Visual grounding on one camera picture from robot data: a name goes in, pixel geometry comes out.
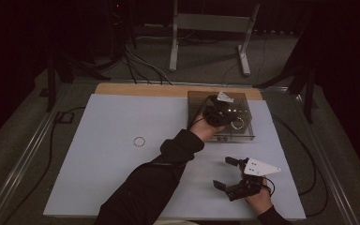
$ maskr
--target person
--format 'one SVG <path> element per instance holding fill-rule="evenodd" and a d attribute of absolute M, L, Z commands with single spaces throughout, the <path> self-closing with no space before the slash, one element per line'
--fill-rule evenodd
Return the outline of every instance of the person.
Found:
<path fill-rule="evenodd" d="M 101 205 L 95 225 L 154 224 L 176 190 L 187 163 L 223 127 L 212 127 L 199 115 L 190 129 L 182 129 L 160 146 L 161 154 L 136 168 Z M 275 209 L 269 191 L 246 197 L 263 224 L 291 224 Z"/>

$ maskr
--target white paper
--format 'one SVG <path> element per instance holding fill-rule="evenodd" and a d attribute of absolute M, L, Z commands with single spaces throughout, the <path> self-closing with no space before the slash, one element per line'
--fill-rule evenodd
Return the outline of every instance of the white paper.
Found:
<path fill-rule="evenodd" d="M 265 101 L 250 100 L 255 139 L 245 143 L 209 142 L 190 161 L 162 218 L 243 220 L 255 218 L 243 200 L 230 202 L 213 187 L 240 180 L 239 169 L 225 157 L 255 158 L 276 165 L 270 174 L 276 185 L 272 199 L 288 219 L 305 218 L 294 181 Z M 91 217 L 140 164 L 159 155 L 159 147 L 172 139 L 188 119 L 182 97 L 130 97 L 92 95 L 57 177 L 44 215 Z M 134 140 L 142 137 L 143 146 Z"/>

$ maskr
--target small ring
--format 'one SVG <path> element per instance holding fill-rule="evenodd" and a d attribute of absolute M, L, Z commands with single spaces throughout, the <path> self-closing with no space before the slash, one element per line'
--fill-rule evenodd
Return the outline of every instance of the small ring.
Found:
<path fill-rule="evenodd" d="M 145 138 L 143 137 L 137 137 L 133 140 L 133 144 L 136 147 L 143 147 L 145 145 Z"/>
<path fill-rule="evenodd" d="M 236 127 L 234 124 L 233 124 L 233 122 L 231 122 L 231 127 L 232 128 L 234 128 L 234 129 L 241 129 L 241 128 L 243 128 L 244 127 L 244 125 L 245 125 L 245 122 L 244 122 L 244 120 L 241 118 L 241 117 L 236 117 L 236 119 L 239 119 L 239 120 L 241 120 L 241 122 L 242 122 L 242 126 L 241 127 Z"/>

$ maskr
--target black sleeve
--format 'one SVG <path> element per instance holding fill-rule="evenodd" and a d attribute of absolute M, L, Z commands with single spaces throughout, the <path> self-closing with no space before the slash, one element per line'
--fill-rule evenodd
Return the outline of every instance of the black sleeve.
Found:
<path fill-rule="evenodd" d="M 272 206 L 269 210 L 258 216 L 259 221 L 262 225 L 292 225 L 290 221 L 283 218 Z"/>
<path fill-rule="evenodd" d="M 101 205 L 95 225 L 153 224 L 176 190 L 187 162 L 203 147 L 198 136 L 184 129 L 166 140 L 161 155 L 136 168 Z"/>

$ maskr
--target wire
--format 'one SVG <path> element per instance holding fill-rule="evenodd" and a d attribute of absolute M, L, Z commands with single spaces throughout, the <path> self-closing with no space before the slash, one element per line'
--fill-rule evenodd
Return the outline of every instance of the wire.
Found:
<path fill-rule="evenodd" d="M 191 127 L 192 127 L 194 124 L 196 124 L 197 122 L 201 121 L 201 119 L 198 120 L 198 121 L 195 121 L 195 119 L 196 119 L 197 116 L 201 113 L 201 110 L 202 110 L 203 107 L 206 105 L 206 102 L 207 102 L 207 100 L 209 100 L 210 97 L 211 97 L 211 96 L 208 96 L 208 97 L 206 97 L 206 98 L 203 100 L 203 102 L 201 103 L 201 105 L 200 105 L 200 107 L 198 108 L 197 112 L 195 112 L 194 117 L 192 118 L 192 120 L 189 121 L 187 130 L 190 130 Z"/>
<path fill-rule="evenodd" d="M 142 64 L 142 63 L 140 63 L 139 61 L 134 60 L 134 59 L 132 59 L 132 58 L 129 58 L 129 60 L 130 60 L 131 62 L 134 62 L 134 63 L 141 64 L 141 65 L 145 66 L 144 64 Z M 148 82 L 149 84 L 152 84 L 152 83 L 148 80 L 147 77 L 145 77 L 145 76 L 143 76 L 143 75 L 141 74 L 141 72 L 136 68 L 136 66 L 134 66 L 133 63 L 131 63 L 131 65 L 132 65 L 133 69 L 135 69 L 136 73 L 137 73 L 139 76 L 141 76 L 141 77 L 143 77 L 145 80 L 147 80 L 147 82 Z M 162 77 L 159 76 L 159 79 L 160 79 L 160 84 L 162 85 L 162 84 L 163 84 Z"/>
<path fill-rule="evenodd" d="M 136 78 L 134 77 L 133 72 L 132 72 L 131 67 L 130 67 L 130 62 L 129 62 L 128 56 L 126 54 L 124 54 L 124 56 L 127 59 L 126 65 L 129 68 L 130 76 L 133 79 L 134 83 L 137 84 Z"/>
<path fill-rule="evenodd" d="M 232 69 L 232 68 L 235 68 L 235 66 L 237 66 L 239 64 L 239 62 L 236 62 L 235 64 L 233 64 L 232 66 L 230 66 L 229 68 L 227 68 L 226 72 L 223 74 L 223 78 L 221 79 L 221 86 L 223 87 L 224 86 L 224 79 L 226 78 L 227 76 L 227 73 Z"/>
<path fill-rule="evenodd" d="M 192 36 L 195 31 L 196 30 L 191 30 L 189 32 L 189 34 L 185 35 L 184 37 L 177 37 L 177 39 L 188 38 L 188 37 Z M 155 33 L 152 33 L 152 34 L 140 34 L 140 36 L 136 37 L 136 39 L 144 39 L 144 38 L 150 38 L 150 39 L 166 39 L 166 38 L 170 38 L 170 39 L 172 39 L 173 38 L 173 36 L 154 36 L 154 35 L 161 34 L 163 32 L 155 32 Z"/>
<path fill-rule="evenodd" d="M 273 186 L 273 190 L 270 192 L 270 197 L 273 196 L 274 192 L 276 191 L 276 185 L 274 185 L 274 182 L 270 179 L 268 179 L 267 177 L 263 177 L 264 179 L 266 179 L 267 181 L 269 181 L 271 183 L 271 185 Z"/>
<path fill-rule="evenodd" d="M 313 213 L 313 214 L 309 214 L 309 215 L 306 215 L 306 217 L 310 218 L 310 217 L 315 217 L 315 216 L 318 216 L 320 213 L 322 213 L 327 204 L 328 204 L 328 201 L 329 201 L 329 192 L 328 192 L 328 186 L 326 184 L 326 181 L 323 177 L 323 174 L 321 173 L 321 170 L 318 168 L 317 164 L 315 163 L 315 160 L 314 160 L 314 157 L 311 155 L 311 152 L 310 150 L 308 149 L 308 147 L 304 144 L 304 142 L 297 136 L 297 134 L 282 120 L 280 119 L 278 116 L 276 116 L 275 114 L 271 113 L 274 120 L 278 121 L 282 126 L 284 126 L 286 129 L 288 129 L 288 131 L 291 132 L 291 134 L 294 136 L 294 138 L 300 142 L 300 144 L 302 145 L 303 149 L 305 150 L 305 152 L 307 153 L 309 159 L 311 160 L 311 164 L 313 166 L 313 171 L 314 171 L 314 178 L 313 178 L 313 183 L 311 185 L 311 187 L 309 189 L 307 189 L 306 191 L 303 191 L 301 193 L 299 193 L 299 196 L 302 196 L 302 195 L 305 195 L 307 193 L 309 193 L 312 189 L 315 188 L 316 186 L 316 181 L 317 181 L 317 173 L 319 174 L 319 176 L 321 177 L 322 179 L 322 182 L 323 182 L 323 186 L 324 186 L 324 190 L 325 190 L 325 201 L 323 203 L 323 206 L 322 208 L 316 212 L 316 213 Z"/>
<path fill-rule="evenodd" d="M 170 85 L 173 85 L 173 83 L 169 80 L 169 78 L 166 76 L 166 73 L 164 71 L 162 71 L 160 68 L 155 67 L 153 65 L 151 65 L 150 63 L 148 63 L 147 61 L 143 60 L 141 57 L 137 56 L 136 54 L 134 54 L 133 52 L 131 52 L 128 48 L 128 46 L 126 47 L 126 51 L 133 56 L 137 61 L 139 61 L 139 63 L 144 64 L 145 66 L 150 67 L 151 69 L 153 69 L 159 76 L 161 76 L 162 78 L 164 78 L 166 80 L 166 82 L 168 82 Z"/>
<path fill-rule="evenodd" d="M 197 36 L 198 39 L 197 40 L 189 39 L 191 37 L 191 35 L 194 35 L 194 34 Z M 205 36 L 201 31 L 195 31 L 191 35 L 189 35 L 187 37 L 184 37 L 184 38 L 181 38 L 186 42 L 186 44 L 179 43 L 179 46 L 199 45 L 199 44 L 215 44 L 215 43 L 218 43 L 218 42 L 220 42 L 222 40 L 228 39 L 228 36 L 229 36 L 229 34 L 226 34 L 225 37 L 217 38 L 217 39 L 212 40 L 212 41 L 205 41 L 206 38 L 211 38 L 211 37 Z"/>
<path fill-rule="evenodd" d="M 50 137 L 50 145 L 49 145 L 49 160 L 48 160 L 48 164 L 46 165 L 46 168 L 43 172 L 43 174 L 40 176 L 39 180 L 34 184 L 34 186 L 31 188 L 31 190 L 28 192 L 28 194 L 22 199 L 21 202 L 19 202 L 13 209 L 13 211 L 7 216 L 7 218 L 5 219 L 5 221 L 2 223 L 3 225 L 7 224 L 10 219 L 14 216 L 14 214 L 16 214 L 16 212 L 20 209 L 20 207 L 22 207 L 22 205 L 28 200 L 28 198 L 31 196 L 31 194 L 37 189 L 37 187 L 39 186 L 39 184 L 42 182 L 42 180 L 45 178 L 46 174 L 48 173 L 48 170 L 51 167 L 52 164 L 52 159 L 53 159 L 53 134 L 54 134 L 54 129 L 57 125 L 57 123 L 63 119 L 63 117 L 66 114 L 69 114 L 71 112 L 77 111 L 77 110 L 84 110 L 85 107 L 77 107 L 74 108 L 72 110 L 69 110 L 67 112 L 62 112 L 61 115 L 57 114 L 56 117 L 53 120 L 53 126 L 52 126 L 52 130 L 51 130 L 51 137 Z"/>
<path fill-rule="evenodd" d="M 147 77 L 145 77 L 144 75 L 142 75 L 141 72 L 133 65 L 133 63 L 131 63 L 131 60 L 130 60 L 129 63 L 131 64 L 131 67 L 134 69 L 134 72 L 135 72 L 137 75 L 139 75 L 139 76 L 141 76 L 142 78 L 144 78 L 144 79 L 148 82 L 148 84 L 152 84 L 152 83 L 150 82 L 150 80 L 149 80 Z"/>

